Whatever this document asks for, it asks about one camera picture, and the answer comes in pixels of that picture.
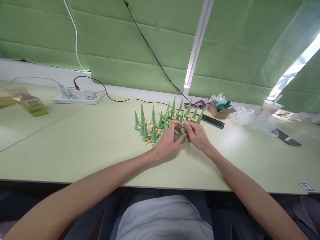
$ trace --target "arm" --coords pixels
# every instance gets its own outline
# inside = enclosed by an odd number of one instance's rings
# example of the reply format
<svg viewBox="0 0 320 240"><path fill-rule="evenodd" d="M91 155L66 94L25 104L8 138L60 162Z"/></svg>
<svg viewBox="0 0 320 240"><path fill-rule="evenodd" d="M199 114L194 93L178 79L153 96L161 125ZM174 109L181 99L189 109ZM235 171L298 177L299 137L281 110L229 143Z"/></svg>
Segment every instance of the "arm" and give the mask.
<svg viewBox="0 0 320 240"><path fill-rule="evenodd" d="M181 126L179 121L171 121L169 129L154 149L93 173L45 198L24 215L3 239L57 239L71 221L143 167L176 152L186 135L177 140L174 136L175 124Z"/></svg>
<svg viewBox="0 0 320 240"><path fill-rule="evenodd" d="M191 143L218 167L232 190L273 239L308 239L283 208L254 180L212 146L203 126L184 122Z"/></svg>

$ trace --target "smartphone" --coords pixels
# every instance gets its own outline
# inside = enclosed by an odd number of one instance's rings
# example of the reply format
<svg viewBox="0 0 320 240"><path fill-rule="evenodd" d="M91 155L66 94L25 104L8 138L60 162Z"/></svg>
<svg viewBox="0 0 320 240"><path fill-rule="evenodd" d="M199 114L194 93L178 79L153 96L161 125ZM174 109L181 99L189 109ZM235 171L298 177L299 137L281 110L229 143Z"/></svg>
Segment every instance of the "smartphone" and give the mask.
<svg viewBox="0 0 320 240"><path fill-rule="evenodd" d="M287 134L285 134L284 132L280 131L278 128L277 130L279 131L279 136L278 138L280 138L282 141L284 141L286 144L289 144L291 146L297 146L300 147L301 144L298 143L296 140L294 140L293 138L289 137Z"/></svg>
<svg viewBox="0 0 320 240"><path fill-rule="evenodd" d="M216 126L216 127L218 127L218 128L220 128L220 129L223 129L224 128L224 123L223 122L220 122L219 120L217 120L217 119L214 119L214 118L212 118L212 117L209 117L209 116L207 116L207 115L202 115L202 120L203 121L205 121L205 122L207 122L207 123L210 123L210 124L212 124L212 125L214 125L214 126Z"/></svg>

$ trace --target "person's lap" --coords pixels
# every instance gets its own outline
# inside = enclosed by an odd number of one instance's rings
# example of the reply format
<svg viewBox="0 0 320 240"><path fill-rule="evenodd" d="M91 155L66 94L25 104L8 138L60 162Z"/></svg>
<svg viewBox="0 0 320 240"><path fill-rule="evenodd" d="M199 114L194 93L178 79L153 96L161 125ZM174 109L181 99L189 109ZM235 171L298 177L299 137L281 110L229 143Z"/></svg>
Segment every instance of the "person's lap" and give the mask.
<svg viewBox="0 0 320 240"><path fill-rule="evenodd" d="M192 191L192 190L175 190L175 189L128 189L125 198L123 199L119 212L116 218L116 221L113 225L112 233L110 240L115 240L117 238L117 232L119 223L124 212L131 205L141 202L147 199L172 196L172 195L181 195L185 196L198 210L201 218L210 224L212 227L210 210L207 207L206 199L203 191Z"/></svg>

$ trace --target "desk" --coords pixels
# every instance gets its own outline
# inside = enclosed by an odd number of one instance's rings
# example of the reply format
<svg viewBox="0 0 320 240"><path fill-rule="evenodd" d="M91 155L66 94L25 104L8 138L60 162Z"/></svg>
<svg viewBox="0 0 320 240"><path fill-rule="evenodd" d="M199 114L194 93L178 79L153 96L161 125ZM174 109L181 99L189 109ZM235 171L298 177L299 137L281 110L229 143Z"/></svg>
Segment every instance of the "desk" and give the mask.
<svg viewBox="0 0 320 240"><path fill-rule="evenodd" d="M85 106L55 104L52 98L59 90L52 87L10 83L4 88L21 87L26 87L30 94L38 97L48 108L49 113L41 117L33 117L18 104L0 107L0 152Z"/></svg>
<svg viewBox="0 0 320 240"><path fill-rule="evenodd" d="M124 100L126 97L115 96ZM134 130L134 111L140 118L141 102L112 102L104 97L86 105L0 153L0 179L71 183L102 168L135 157L151 148ZM153 104L143 103L151 119ZM155 104L155 111L166 106ZM206 122L210 142L235 166L270 193L306 194L297 182L320 191L319 126L284 121L280 129L302 147L258 131L248 131L231 119L223 130ZM317 139L305 136L313 133ZM184 144L172 161L142 172L125 186L230 191L214 164L191 144Z"/></svg>

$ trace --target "green curtain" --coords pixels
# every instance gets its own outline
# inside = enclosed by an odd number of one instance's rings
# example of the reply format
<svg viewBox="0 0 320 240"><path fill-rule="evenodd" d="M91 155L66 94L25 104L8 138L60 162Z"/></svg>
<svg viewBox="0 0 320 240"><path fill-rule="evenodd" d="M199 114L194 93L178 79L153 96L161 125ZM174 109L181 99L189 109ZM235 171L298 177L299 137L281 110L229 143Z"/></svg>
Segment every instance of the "green curtain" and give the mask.
<svg viewBox="0 0 320 240"><path fill-rule="evenodd" d="M183 89L202 1L128 0L171 80ZM81 64L104 84L177 93L133 23L123 0L67 0ZM13 60L81 70L62 0L0 0L0 52Z"/></svg>
<svg viewBox="0 0 320 240"><path fill-rule="evenodd" d="M261 104L320 30L318 0L215 0L190 95Z"/></svg>
<svg viewBox="0 0 320 240"><path fill-rule="evenodd" d="M291 112L320 112L320 51L282 90L279 103Z"/></svg>
<svg viewBox="0 0 320 240"><path fill-rule="evenodd" d="M0 52L6 58L81 70L74 45L74 28L62 0L0 0ZM81 39L78 55L90 70Z"/></svg>

